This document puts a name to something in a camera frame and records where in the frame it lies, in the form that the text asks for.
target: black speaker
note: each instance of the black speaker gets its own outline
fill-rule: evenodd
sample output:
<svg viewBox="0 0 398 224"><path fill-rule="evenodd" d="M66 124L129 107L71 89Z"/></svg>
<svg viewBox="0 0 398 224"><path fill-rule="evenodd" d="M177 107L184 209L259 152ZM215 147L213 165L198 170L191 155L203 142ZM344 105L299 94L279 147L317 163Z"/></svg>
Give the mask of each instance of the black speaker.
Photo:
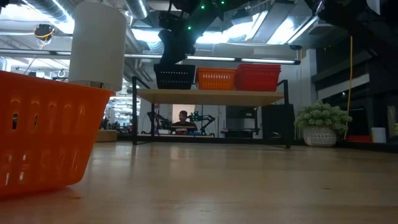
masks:
<svg viewBox="0 0 398 224"><path fill-rule="evenodd" d="M262 111L262 138L284 138L292 142L294 138L293 105L268 105Z"/></svg>

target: floor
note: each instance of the floor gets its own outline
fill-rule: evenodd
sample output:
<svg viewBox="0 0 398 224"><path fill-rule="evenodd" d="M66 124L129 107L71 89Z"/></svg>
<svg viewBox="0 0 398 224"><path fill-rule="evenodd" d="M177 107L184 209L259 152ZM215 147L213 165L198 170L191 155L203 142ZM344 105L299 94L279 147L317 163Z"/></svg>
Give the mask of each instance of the floor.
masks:
<svg viewBox="0 0 398 224"><path fill-rule="evenodd" d="M79 184L0 201L7 224L397 220L397 154L311 147L98 143Z"/></svg>

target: red object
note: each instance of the red object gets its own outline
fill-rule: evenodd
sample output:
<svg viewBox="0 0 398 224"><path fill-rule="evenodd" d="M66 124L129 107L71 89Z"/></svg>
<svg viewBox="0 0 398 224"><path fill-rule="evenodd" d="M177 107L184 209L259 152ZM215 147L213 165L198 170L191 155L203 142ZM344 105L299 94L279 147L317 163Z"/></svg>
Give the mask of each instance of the red object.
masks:
<svg viewBox="0 0 398 224"><path fill-rule="evenodd" d="M0 72L0 197L79 182L112 94Z"/></svg>
<svg viewBox="0 0 398 224"><path fill-rule="evenodd" d="M236 69L235 87L246 91L276 91L280 65L241 64Z"/></svg>
<svg viewBox="0 0 398 224"><path fill-rule="evenodd" d="M197 68L200 90L233 90L235 69Z"/></svg>
<svg viewBox="0 0 398 224"><path fill-rule="evenodd" d="M349 141L373 142L372 136L347 136Z"/></svg>

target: person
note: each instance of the person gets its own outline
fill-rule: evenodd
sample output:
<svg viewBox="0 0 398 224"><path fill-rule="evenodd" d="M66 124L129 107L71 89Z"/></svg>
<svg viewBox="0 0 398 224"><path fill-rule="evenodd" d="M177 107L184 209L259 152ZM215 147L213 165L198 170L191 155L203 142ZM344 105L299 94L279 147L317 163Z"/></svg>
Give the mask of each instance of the person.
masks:
<svg viewBox="0 0 398 224"><path fill-rule="evenodd" d="M188 112L184 110L180 111L178 118L180 121L171 125L172 131L175 131L176 134L188 134L190 131L198 131L195 123L187 121Z"/></svg>

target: orange plastic basket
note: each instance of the orange plastic basket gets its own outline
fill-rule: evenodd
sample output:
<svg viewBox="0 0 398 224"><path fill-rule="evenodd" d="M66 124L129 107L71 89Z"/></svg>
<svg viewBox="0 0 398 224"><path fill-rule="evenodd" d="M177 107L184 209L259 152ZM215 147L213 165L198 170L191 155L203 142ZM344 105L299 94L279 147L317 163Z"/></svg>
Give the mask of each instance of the orange plastic basket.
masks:
<svg viewBox="0 0 398 224"><path fill-rule="evenodd" d="M233 90L235 69L198 68L197 77L200 90Z"/></svg>
<svg viewBox="0 0 398 224"><path fill-rule="evenodd" d="M0 196L79 182L112 94L0 72Z"/></svg>

